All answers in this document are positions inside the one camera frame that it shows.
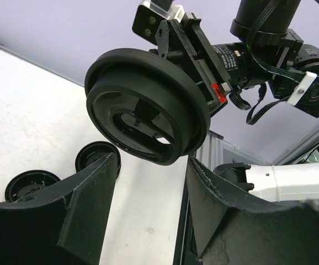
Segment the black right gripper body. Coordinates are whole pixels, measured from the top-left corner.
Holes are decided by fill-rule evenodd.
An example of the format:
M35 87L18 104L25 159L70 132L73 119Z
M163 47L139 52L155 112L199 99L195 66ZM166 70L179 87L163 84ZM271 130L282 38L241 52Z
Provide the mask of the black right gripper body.
M217 113L228 102L241 110L251 105L240 94L252 78L252 60L243 43L211 45L192 13L180 23L159 23L155 40L161 57L177 65L198 86L209 111Z

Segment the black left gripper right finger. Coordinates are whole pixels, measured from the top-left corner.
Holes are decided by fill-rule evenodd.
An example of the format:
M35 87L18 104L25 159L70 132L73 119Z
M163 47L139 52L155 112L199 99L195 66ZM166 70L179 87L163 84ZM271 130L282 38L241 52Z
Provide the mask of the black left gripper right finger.
M257 198L192 157L187 187L203 264L319 264L319 200Z

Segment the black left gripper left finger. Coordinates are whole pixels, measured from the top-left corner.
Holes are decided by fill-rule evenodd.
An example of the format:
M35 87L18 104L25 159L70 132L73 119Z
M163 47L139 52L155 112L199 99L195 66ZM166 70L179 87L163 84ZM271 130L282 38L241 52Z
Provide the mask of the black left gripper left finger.
M1 202L0 264L98 264L117 171L110 153L16 202Z

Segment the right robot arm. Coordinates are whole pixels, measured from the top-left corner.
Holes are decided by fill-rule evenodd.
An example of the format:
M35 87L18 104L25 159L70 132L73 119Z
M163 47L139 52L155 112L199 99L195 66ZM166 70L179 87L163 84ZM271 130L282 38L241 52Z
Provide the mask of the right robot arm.
M306 45L289 28L298 1L241 1L230 32L238 42L211 45L200 20L191 13L157 20L153 37L161 62L166 116L180 125L155 142L155 161L162 165L196 150L209 119L230 100L247 110L254 125L272 104L258 109L240 96L259 87L259 99L271 90L285 102L319 118L319 49Z

